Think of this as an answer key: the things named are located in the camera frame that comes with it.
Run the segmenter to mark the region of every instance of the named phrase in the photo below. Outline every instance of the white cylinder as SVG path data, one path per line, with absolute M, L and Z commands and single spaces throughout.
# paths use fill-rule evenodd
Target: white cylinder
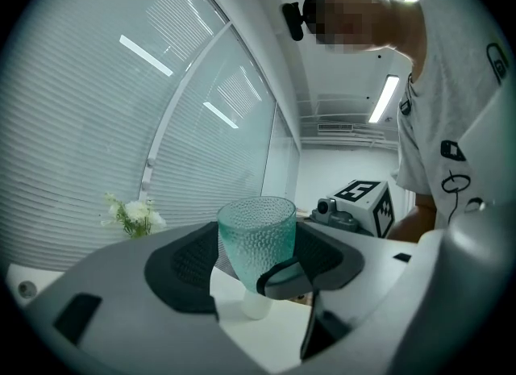
M 245 290 L 242 301 L 242 312 L 251 319 L 259 320 L 268 315 L 273 306 L 273 300 L 250 290 Z

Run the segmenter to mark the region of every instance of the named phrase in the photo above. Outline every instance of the gray t-shirt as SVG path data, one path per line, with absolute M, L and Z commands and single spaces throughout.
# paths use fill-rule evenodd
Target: gray t-shirt
M 397 184 L 431 194 L 436 228 L 481 203 L 460 137 L 488 104 L 512 60 L 503 34 L 480 0 L 419 0 L 427 58 L 406 83 L 398 108 L 401 163 Z

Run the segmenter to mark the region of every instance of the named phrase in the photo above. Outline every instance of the man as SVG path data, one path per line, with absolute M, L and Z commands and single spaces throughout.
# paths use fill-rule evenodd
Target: man
M 391 48 L 412 63 L 398 110 L 397 183 L 416 193 L 415 208 L 389 238 L 418 242 L 477 209 L 477 179 L 458 142 L 507 78 L 512 60 L 482 3 L 305 0 L 300 18 L 319 44 L 344 52 Z

